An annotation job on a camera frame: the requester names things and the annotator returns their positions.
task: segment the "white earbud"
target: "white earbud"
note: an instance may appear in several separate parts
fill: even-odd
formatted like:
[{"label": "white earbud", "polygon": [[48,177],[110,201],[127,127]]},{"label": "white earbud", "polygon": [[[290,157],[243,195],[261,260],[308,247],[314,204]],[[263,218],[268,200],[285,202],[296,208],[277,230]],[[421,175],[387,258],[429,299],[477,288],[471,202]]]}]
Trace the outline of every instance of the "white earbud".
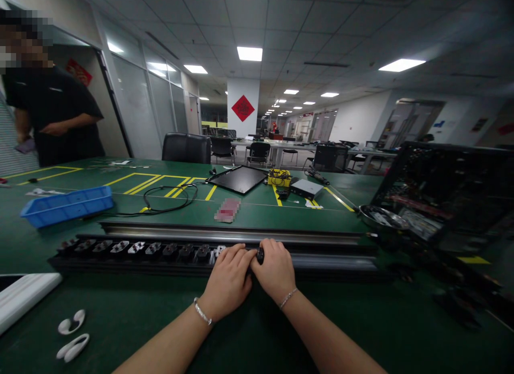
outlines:
[{"label": "white earbud", "polygon": [[[77,343],[79,340],[83,338],[85,338],[84,341]],[[81,336],[78,336],[77,338],[73,339],[70,343],[63,346],[57,352],[57,359],[64,358],[64,362],[68,363],[80,354],[80,352],[87,345],[87,342],[89,342],[89,334],[82,334]]]},{"label": "white earbud", "polygon": [[82,323],[84,323],[84,319],[86,319],[86,310],[79,310],[73,316],[73,320],[79,323],[77,327],[70,331],[71,321],[69,319],[64,319],[61,323],[59,323],[57,331],[61,335],[73,334],[80,328],[80,326],[82,326]]}]

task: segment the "white pillar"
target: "white pillar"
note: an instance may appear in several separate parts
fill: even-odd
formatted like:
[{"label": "white pillar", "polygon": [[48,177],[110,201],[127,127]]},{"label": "white pillar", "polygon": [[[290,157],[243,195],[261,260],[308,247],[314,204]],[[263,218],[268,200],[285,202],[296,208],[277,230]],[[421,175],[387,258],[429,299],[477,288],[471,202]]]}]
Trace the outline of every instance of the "white pillar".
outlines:
[{"label": "white pillar", "polygon": [[[259,105],[259,84],[258,79],[228,78],[226,81],[227,95],[227,120],[229,129],[236,131],[237,137],[246,137],[255,134],[257,128],[257,108]],[[254,110],[248,115],[246,108],[240,108],[239,114],[243,115],[244,121],[236,114],[232,107],[245,97]]]}]

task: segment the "forearm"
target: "forearm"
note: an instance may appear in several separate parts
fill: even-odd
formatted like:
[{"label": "forearm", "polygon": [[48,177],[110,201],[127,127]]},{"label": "forearm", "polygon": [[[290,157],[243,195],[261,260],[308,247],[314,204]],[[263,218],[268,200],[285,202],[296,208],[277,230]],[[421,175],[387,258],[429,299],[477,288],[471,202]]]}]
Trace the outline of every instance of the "forearm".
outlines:
[{"label": "forearm", "polygon": [[321,373],[385,373],[350,337],[296,292],[283,308]]},{"label": "forearm", "polygon": [[150,339],[114,373],[177,374],[186,371],[211,330],[189,306],[177,319]]},{"label": "forearm", "polygon": [[93,125],[97,123],[101,118],[94,117],[92,115],[82,113],[78,117],[67,119],[66,121],[63,121],[62,123],[66,126],[67,129],[76,129],[76,128],[82,128],[87,125]]},{"label": "forearm", "polygon": [[32,130],[31,119],[28,111],[22,109],[14,110],[15,126],[18,135],[28,136]]}]

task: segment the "red diamond decoration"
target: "red diamond decoration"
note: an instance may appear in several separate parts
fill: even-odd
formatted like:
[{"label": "red diamond decoration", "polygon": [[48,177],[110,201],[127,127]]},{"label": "red diamond decoration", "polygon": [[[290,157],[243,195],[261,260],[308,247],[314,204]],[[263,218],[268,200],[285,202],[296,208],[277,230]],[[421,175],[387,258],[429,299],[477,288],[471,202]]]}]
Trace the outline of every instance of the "red diamond decoration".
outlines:
[{"label": "red diamond decoration", "polygon": [[254,108],[250,101],[246,99],[246,97],[243,95],[239,100],[232,106],[232,110],[236,115],[239,117],[241,122],[244,122],[245,119],[248,118],[248,116],[254,112]]}]

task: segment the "yellow device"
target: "yellow device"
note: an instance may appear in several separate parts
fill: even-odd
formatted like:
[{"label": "yellow device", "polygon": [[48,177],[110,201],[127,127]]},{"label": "yellow device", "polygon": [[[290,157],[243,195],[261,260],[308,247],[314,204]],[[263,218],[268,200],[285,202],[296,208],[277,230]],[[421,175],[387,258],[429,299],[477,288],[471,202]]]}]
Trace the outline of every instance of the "yellow device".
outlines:
[{"label": "yellow device", "polygon": [[288,170],[270,169],[268,173],[268,185],[283,186],[289,188],[291,173]]}]

